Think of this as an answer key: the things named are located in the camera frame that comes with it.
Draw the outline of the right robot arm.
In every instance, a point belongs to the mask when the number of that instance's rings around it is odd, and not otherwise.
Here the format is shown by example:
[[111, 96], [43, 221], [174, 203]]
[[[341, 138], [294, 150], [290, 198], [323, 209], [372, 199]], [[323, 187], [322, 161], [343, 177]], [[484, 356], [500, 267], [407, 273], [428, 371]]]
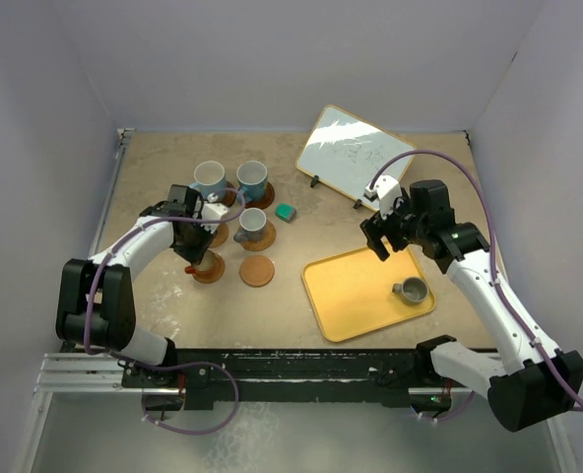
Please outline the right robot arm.
[[[570, 411], [583, 380], [583, 359], [563, 352], [490, 265], [490, 246], [472, 223], [459, 224], [446, 185], [422, 180], [403, 190], [380, 176], [363, 191], [378, 205], [360, 227], [380, 260], [414, 244], [435, 261], [462, 292], [494, 340], [499, 358], [463, 346], [449, 336], [418, 344], [416, 378], [436, 385], [448, 377], [483, 397], [499, 424], [518, 432]], [[515, 303], [518, 316], [508, 305]]]

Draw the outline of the large teal mug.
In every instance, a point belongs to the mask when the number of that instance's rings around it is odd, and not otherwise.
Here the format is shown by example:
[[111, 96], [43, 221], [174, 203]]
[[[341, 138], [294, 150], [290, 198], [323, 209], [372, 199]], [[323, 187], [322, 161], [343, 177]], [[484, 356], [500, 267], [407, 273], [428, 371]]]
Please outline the large teal mug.
[[197, 190], [209, 202], [221, 202], [226, 195], [225, 167], [216, 161], [199, 164], [193, 171], [194, 181], [189, 186]]

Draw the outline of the blue patterned mug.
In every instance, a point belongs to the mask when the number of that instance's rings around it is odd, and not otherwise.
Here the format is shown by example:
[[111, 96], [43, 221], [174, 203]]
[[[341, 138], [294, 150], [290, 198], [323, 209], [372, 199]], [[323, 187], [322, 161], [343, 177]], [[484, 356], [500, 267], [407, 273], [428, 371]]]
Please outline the blue patterned mug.
[[249, 161], [240, 165], [236, 171], [236, 178], [239, 183], [239, 191], [246, 202], [256, 202], [265, 196], [268, 170], [263, 163]]

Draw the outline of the light woven coaster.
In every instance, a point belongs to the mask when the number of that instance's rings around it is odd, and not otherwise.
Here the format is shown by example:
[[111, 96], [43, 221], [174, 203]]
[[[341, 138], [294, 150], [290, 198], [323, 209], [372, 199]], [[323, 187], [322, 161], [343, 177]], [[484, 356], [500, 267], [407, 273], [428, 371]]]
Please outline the light woven coaster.
[[213, 238], [211, 244], [209, 245], [209, 248], [212, 249], [212, 248], [217, 248], [217, 247], [221, 246], [227, 240], [228, 233], [229, 233], [229, 230], [228, 230], [227, 223], [219, 224], [217, 229], [216, 229], [214, 238]]
[[263, 251], [270, 247], [276, 240], [277, 232], [275, 226], [267, 221], [265, 226], [254, 232], [249, 232], [244, 228], [239, 228], [233, 236], [233, 240], [239, 243], [248, 251]]

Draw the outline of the plain orange front coaster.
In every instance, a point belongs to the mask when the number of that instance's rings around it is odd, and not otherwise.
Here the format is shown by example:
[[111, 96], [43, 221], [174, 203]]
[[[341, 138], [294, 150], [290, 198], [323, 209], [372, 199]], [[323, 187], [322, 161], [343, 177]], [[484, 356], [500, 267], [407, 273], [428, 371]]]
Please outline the plain orange front coaster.
[[253, 288], [268, 285], [273, 280], [274, 275], [274, 263], [263, 255], [247, 257], [239, 267], [239, 277], [242, 282]]

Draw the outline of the small orange cup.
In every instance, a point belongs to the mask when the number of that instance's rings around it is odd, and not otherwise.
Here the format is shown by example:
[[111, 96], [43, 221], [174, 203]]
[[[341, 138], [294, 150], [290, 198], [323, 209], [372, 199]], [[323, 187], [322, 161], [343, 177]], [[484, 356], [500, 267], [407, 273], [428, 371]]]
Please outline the small orange cup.
[[184, 268], [184, 272], [189, 275], [203, 275], [214, 271], [217, 266], [217, 255], [211, 250], [207, 250], [199, 263], [193, 263]]

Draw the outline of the small grey cup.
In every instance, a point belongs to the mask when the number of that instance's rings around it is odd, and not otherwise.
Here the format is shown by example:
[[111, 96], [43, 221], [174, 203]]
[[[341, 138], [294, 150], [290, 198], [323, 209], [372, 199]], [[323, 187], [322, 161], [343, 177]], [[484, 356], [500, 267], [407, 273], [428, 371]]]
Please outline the small grey cup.
[[423, 279], [409, 277], [401, 283], [395, 283], [392, 292], [405, 304], [421, 304], [427, 299], [429, 288]]

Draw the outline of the dark brown ringed coaster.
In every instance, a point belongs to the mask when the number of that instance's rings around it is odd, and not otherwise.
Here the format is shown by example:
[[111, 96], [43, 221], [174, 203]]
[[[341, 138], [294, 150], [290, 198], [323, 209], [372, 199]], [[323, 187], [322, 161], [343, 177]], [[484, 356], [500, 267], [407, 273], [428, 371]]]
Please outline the dark brown ringed coaster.
[[276, 192], [274, 186], [271, 182], [268, 182], [263, 197], [259, 200], [246, 202], [246, 208], [258, 208], [261, 210], [267, 209], [274, 202], [275, 196]]

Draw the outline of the grey handled mug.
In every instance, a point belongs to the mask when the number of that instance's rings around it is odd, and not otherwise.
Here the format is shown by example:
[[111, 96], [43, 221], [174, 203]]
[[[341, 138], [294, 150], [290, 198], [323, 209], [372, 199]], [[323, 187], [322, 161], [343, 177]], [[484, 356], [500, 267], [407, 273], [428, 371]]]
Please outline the grey handled mug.
[[263, 210], [246, 209], [241, 213], [238, 221], [239, 228], [233, 236], [235, 242], [256, 242], [263, 238], [267, 226], [267, 216]]

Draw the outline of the plain orange coaster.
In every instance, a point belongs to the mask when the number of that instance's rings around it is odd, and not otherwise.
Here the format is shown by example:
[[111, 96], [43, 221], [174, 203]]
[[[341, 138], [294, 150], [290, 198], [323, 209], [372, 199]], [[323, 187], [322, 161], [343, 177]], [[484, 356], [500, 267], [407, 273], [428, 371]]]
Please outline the plain orange coaster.
[[219, 281], [225, 273], [226, 264], [224, 259], [214, 253], [214, 263], [212, 267], [206, 271], [193, 270], [191, 276], [193, 279], [201, 284], [212, 284]]
[[274, 263], [263, 255], [247, 257], [239, 267], [239, 277], [242, 282], [253, 288], [268, 285], [273, 280], [274, 275]]

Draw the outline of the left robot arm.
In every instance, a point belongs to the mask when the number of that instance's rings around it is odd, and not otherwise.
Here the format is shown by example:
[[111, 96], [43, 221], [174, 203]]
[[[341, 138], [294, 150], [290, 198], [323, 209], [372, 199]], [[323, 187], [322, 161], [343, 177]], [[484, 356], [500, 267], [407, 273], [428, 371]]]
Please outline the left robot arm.
[[227, 213], [217, 197], [174, 184], [165, 200], [143, 210], [107, 249], [66, 262], [55, 322], [58, 338], [91, 354], [106, 351], [144, 365], [145, 376], [157, 386], [175, 382], [174, 344], [137, 322], [133, 281], [167, 249], [190, 264], [201, 263]]

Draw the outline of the light woven front coaster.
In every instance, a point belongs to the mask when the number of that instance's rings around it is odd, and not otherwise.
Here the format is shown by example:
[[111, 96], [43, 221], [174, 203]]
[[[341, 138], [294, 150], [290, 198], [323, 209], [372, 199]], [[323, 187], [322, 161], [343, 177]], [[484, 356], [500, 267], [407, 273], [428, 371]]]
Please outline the light woven front coaster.
[[233, 240], [239, 243], [248, 251], [263, 251], [270, 247], [276, 240], [277, 232], [275, 226], [267, 221], [265, 226], [254, 232], [249, 232], [244, 228], [239, 228], [233, 236]]

